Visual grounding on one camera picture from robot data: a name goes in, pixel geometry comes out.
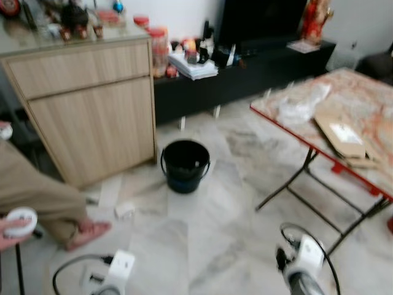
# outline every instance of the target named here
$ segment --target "black cable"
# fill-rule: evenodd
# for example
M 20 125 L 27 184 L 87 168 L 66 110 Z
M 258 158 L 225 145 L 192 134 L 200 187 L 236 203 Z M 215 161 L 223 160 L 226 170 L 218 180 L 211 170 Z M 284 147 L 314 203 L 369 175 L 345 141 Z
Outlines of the black cable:
M 52 287 L 53 287 L 53 290 L 54 290 L 56 295 L 61 295 L 59 293 L 58 288 L 57 288 L 57 276 L 59 275 L 59 273 L 62 270 L 64 270 L 65 268 L 69 267 L 70 265 L 75 264 L 75 263 L 77 263 L 79 261 L 82 261 L 82 260 L 87 260 L 87 259 L 102 260 L 105 264 L 111 264 L 112 260 L 113 260 L 113 256 L 111 256 L 111 255 L 102 256 L 102 255 L 88 254 L 88 255 L 82 255 L 82 256 L 76 257 L 76 258 L 71 259 L 70 261 L 64 263 L 62 266 L 60 266 L 56 270 L 56 272 L 55 272 L 55 274 L 53 275 L 53 278 L 52 278 Z
M 316 237 L 314 237 L 314 235 L 312 233 L 310 233 L 308 230 L 306 230 L 304 227 L 298 226 L 297 224 L 294 224 L 294 223 L 285 222 L 285 223 L 280 225 L 280 232 L 281 232 L 281 235 L 285 238 L 285 240 L 288 243 L 290 243 L 290 244 L 292 244 L 293 241 L 285 235 L 284 231 L 286 229 L 297 229 L 300 232 L 303 232 L 306 235 L 309 235 L 317 243 L 318 247 L 322 250 L 322 252 L 323 252 L 323 254 L 325 256 L 325 259 L 326 259 L 327 263 L 329 264 L 330 270 L 332 271 L 333 278 L 334 278 L 335 283 L 336 283 L 337 295 L 341 295 L 340 284 L 338 282 L 338 277 L 337 277 L 336 270 L 335 270 L 335 268 L 334 268 L 334 266 L 333 266 L 333 264 L 332 264 L 332 262 L 330 260 L 329 255 L 326 253 L 326 251 L 325 251 L 324 247 L 321 245 L 321 243 L 319 243 L 319 241 L 316 239 Z

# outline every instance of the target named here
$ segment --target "person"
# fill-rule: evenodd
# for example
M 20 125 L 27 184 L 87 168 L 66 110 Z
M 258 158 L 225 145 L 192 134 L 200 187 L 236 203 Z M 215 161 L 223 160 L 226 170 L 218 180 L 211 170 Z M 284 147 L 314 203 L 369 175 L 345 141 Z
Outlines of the person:
M 6 123 L 0 121 L 0 127 Z M 66 250 L 72 251 L 105 234 L 109 222 L 94 222 L 79 191 L 39 173 L 10 143 L 0 137 L 0 213 L 17 207 L 36 210 L 39 224 Z M 28 237 L 7 239 L 6 228 L 23 226 L 0 220 L 0 251 Z

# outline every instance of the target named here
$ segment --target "television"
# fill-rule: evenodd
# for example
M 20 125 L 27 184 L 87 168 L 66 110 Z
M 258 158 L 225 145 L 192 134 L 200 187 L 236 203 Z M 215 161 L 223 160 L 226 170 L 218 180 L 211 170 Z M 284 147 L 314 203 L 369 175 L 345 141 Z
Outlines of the television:
M 298 39 L 307 0 L 226 0 L 218 44 L 258 51 Z

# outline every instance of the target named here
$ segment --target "white tile floor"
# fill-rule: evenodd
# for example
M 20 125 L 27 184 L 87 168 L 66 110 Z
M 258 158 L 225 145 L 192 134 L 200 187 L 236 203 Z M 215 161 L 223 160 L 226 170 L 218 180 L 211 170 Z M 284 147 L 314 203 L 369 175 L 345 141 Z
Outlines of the white tile floor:
M 158 128 L 160 149 L 178 138 L 192 138 L 210 151 L 212 165 L 200 188 L 189 195 L 166 186 L 159 166 L 145 165 L 87 190 L 98 201 L 89 208 L 96 219 L 110 219 L 112 232 L 72 254 L 45 236 L 23 244 L 27 295 L 53 294 L 50 273 L 83 253 L 111 253 L 117 248 L 136 256 L 130 295 L 290 294 L 276 269 L 275 249 L 284 244 L 282 222 L 305 226 L 326 246 L 337 233 L 286 192 L 259 213 L 254 207 L 302 164 L 307 148 L 249 110 L 244 100 L 221 108 L 215 120 L 208 113 L 189 117 L 185 130 L 177 124 Z M 350 179 L 330 172 L 318 159 L 315 174 L 366 208 L 376 201 Z M 342 201 L 302 176 L 293 185 L 340 227 L 357 215 Z M 131 202 L 132 219 L 118 221 L 115 204 Z M 389 208 L 366 220 L 333 255 L 342 294 L 392 295 L 393 235 L 386 227 Z M 76 266 L 60 279 L 62 295 L 83 294 Z M 3 295 L 18 294 L 13 251 L 2 253 Z M 335 294 L 327 266 L 321 274 L 326 294 Z

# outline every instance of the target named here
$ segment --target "cabinet drawer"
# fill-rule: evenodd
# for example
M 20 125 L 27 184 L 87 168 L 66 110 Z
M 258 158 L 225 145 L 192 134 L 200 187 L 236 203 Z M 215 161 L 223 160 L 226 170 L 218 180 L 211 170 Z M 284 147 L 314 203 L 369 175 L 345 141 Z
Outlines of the cabinet drawer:
M 26 100 L 149 74 L 147 43 L 70 49 L 8 62 Z
M 67 183 L 83 187 L 153 159 L 150 92 L 145 77 L 28 103 Z

